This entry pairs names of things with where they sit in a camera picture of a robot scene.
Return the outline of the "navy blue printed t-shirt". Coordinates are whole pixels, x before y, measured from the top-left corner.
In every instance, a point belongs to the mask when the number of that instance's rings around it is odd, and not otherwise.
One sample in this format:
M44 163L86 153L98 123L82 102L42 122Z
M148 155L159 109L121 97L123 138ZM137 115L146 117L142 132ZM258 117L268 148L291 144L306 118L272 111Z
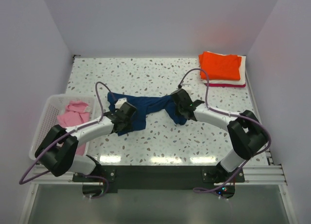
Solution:
M126 98L131 105L137 108L137 111L131 119L132 127L129 130L118 132L118 136L122 136L134 131L144 130L146 128L146 116L161 110L165 110L175 124L184 125L187 122L187 119L183 116L176 115L175 103L169 95L163 97L136 97L118 93L111 94L108 92L107 100L110 103L110 111L115 110L115 103L118 99L121 98Z

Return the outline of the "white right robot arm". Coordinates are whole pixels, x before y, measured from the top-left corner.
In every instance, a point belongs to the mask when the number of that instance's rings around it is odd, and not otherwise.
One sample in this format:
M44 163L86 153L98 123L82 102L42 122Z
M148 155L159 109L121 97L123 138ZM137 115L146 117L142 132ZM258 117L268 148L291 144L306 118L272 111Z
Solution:
M214 181L226 182L244 162L254 157L268 143L269 136L253 112L230 113L208 106L202 100L193 101L189 93L180 88L171 94L177 115L219 127L229 134L233 149L207 174Z

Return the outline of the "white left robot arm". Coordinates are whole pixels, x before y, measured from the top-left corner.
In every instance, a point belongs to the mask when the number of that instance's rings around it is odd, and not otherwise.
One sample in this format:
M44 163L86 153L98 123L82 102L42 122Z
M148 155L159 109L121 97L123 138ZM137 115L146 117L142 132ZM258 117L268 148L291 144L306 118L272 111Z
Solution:
M129 129L136 111L125 102L116 111L106 112L84 124L67 128L55 125L39 145L35 158L56 177L75 172L96 181L101 175L100 163L91 156L78 155L77 149L95 138Z

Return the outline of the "folded magenta t-shirt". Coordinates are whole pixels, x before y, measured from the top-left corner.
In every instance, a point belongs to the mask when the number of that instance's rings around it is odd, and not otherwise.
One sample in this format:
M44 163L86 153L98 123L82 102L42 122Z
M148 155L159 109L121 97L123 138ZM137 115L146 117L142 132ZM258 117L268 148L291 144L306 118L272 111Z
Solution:
M246 84L243 84L243 85L233 85L233 84L207 84L207 83L204 83L206 86L209 86L209 87L234 87L234 88L244 88L246 87Z

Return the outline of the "pink t-shirt in basket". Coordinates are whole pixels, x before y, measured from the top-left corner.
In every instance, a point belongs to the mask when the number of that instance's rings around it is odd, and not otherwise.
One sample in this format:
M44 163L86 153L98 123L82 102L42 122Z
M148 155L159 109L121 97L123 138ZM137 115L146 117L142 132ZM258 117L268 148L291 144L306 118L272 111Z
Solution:
M91 108L83 101L70 101L65 107L64 114L57 116L58 124L63 127L72 127L90 120Z

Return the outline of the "folded orange t-shirt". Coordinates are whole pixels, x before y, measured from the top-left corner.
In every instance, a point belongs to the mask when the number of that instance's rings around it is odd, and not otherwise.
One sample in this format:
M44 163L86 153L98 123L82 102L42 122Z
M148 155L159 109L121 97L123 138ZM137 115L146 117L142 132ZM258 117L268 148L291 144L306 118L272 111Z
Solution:
M220 55L203 52L198 55L199 64L208 74L209 80L238 81L241 79L240 66L242 58L238 55Z

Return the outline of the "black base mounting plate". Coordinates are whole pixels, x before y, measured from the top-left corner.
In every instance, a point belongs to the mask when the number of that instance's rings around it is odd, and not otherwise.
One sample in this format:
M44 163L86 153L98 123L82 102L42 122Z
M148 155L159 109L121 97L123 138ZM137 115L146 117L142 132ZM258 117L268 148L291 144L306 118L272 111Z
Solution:
M89 176L74 174L75 183L83 183L84 194L119 190L191 190L212 189L216 184L243 183L243 171L220 173L217 166L100 166Z

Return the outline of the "folded white t-shirt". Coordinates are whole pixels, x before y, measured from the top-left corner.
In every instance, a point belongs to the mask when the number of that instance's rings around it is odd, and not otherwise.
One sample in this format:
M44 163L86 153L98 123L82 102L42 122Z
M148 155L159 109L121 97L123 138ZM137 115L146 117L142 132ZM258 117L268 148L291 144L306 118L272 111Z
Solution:
M233 84L233 85L243 85L246 84L246 75L245 75L245 64L246 64L246 56L238 55L238 58L241 60L239 72L240 72L240 80L231 81L231 80L210 80L209 84Z

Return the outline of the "white plastic laundry basket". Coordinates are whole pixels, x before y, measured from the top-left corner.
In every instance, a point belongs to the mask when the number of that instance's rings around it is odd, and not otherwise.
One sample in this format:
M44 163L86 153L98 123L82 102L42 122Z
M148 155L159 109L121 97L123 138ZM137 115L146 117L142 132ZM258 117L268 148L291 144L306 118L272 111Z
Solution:
M95 119L95 109L96 109L96 100L91 96L83 95L68 95L68 94L58 94L50 96L44 106L43 112L41 114L39 124L37 126L33 142L29 151L29 157L32 160L35 160L35 152L37 151L39 145L41 144L44 137L47 135L49 130L58 124L57 116L64 114L65 107L69 104L70 101L83 101L89 105L91 108L90 111L90 120Z

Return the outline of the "aluminium frame rail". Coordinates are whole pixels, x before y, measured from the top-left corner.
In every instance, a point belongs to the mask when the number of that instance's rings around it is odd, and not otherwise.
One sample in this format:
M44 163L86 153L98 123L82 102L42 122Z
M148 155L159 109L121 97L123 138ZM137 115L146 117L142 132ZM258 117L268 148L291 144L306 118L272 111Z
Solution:
M32 182L36 184L67 185L73 184L74 173L67 172L60 177L51 173L42 175ZM286 185L287 181L281 166L252 166L244 167L236 176L235 181L244 178L243 185Z

